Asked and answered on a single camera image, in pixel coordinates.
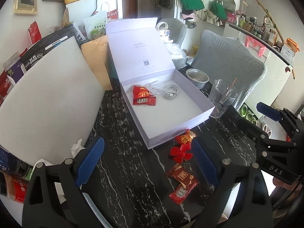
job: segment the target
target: aluminum foil bowl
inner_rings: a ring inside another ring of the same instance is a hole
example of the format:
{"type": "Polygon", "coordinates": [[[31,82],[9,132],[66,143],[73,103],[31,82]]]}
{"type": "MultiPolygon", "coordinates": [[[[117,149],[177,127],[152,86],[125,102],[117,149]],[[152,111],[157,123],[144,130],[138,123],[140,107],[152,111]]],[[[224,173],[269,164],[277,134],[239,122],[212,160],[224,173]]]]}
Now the aluminum foil bowl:
{"type": "Polygon", "coordinates": [[[208,75],[198,69],[188,69],[186,76],[198,89],[202,89],[209,81],[208,75]]]}

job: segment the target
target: hand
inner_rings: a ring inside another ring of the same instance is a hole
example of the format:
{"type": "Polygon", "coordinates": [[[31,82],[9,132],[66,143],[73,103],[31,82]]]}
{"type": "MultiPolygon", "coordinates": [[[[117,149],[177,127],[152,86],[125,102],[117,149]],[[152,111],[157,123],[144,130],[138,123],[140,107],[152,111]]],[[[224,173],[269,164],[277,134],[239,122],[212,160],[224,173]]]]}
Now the hand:
{"type": "MultiPolygon", "coordinates": [[[[292,185],[289,185],[274,177],[272,182],[277,187],[285,188],[287,190],[293,190],[297,186],[299,181],[296,181],[292,185]]],[[[300,190],[301,188],[302,188],[302,184],[299,184],[296,190],[300,190]]]]}

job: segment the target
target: black marble table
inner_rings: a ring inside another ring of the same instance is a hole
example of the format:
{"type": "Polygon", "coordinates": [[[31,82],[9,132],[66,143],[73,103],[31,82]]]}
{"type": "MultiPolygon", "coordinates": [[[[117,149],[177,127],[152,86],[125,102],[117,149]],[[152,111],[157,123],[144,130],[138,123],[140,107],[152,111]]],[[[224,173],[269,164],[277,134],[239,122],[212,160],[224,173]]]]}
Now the black marble table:
{"type": "MultiPolygon", "coordinates": [[[[207,84],[206,88],[210,90],[211,84],[207,84]]],[[[104,95],[88,139],[89,142],[97,135],[103,137],[104,153],[82,191],[90,195],[113,227],[182,227],[202,211],[214,188],[206,182],[193,157],[183,166],[200,184],[181,205],[175,204],[168,195],[179,183],[167,177],[165,172],[175,164],[168,155],[176,142],[170,140],[148,150],[117,80],[112,79],[112,87],[113,91],[104,95]]],[[[209,118],[192,131],[220,158],[248,166],[255,161],[255,147],[236,127],[238,116],[230,107],[220,119],[209,118]]]]}

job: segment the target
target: brown paper envelope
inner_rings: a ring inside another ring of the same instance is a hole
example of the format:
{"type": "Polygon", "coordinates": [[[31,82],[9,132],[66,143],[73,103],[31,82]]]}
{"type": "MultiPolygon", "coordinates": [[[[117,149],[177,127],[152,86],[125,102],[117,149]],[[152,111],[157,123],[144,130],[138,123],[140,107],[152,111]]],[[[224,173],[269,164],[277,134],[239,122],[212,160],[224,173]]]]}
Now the brown paper envelope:
{"type": "Polygon", "coordinates": [[[102,36],[81,46],[82,54],[105,91],[112,90],[107,72],[108,36],[102,36]]]}

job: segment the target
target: open gift box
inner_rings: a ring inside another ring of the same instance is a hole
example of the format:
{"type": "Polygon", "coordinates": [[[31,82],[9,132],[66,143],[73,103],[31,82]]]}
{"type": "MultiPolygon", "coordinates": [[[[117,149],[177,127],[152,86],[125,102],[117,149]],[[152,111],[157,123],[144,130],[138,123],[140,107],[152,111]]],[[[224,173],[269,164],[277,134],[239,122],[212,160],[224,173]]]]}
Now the open gift box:
{"type": "Polygon", "coordinates": [[[108,43],[122,95],[147,146],[151,149],[207,120],[214,108],[208,98],[175,69],[156,31],[157,18],[106,24],[108,43]],[[133,105],[133,87],[154,81],[179,87],[176,98],[156,95],[156,105],[133,105]]]}

